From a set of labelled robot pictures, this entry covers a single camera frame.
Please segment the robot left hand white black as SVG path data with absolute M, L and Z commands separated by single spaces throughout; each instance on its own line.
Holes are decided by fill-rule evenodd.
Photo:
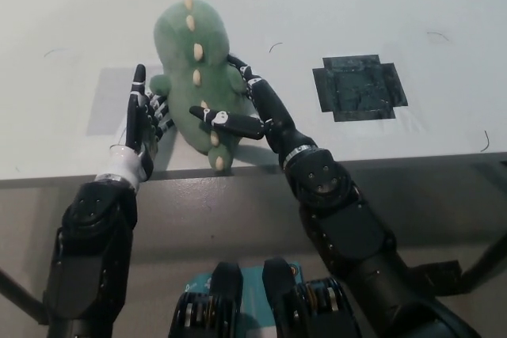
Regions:
M 126 126 L 120 142 L 109 149 L 106 178 L 126 183 L 134 191 L 150 179 L 158 143 L 174 125 L 167 98 L 147 90 L 147 71 L 135 68 L 128 98 Z

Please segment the robot right hand white black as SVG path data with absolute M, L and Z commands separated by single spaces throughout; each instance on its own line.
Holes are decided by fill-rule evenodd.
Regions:
M 283 101 L 271 85 L 256 74 L 251 65 L 238 57 L 229 55 L 227 60 L 246 82 L 247 96 L 257 116 L 204 106 L 192 106 L 189 112 L 217 131 L 240 138 L 266 139 L 271 150 L 278 155 L 283 169 L 316 161 L 321 150 L 313 139 L 298 131 Z

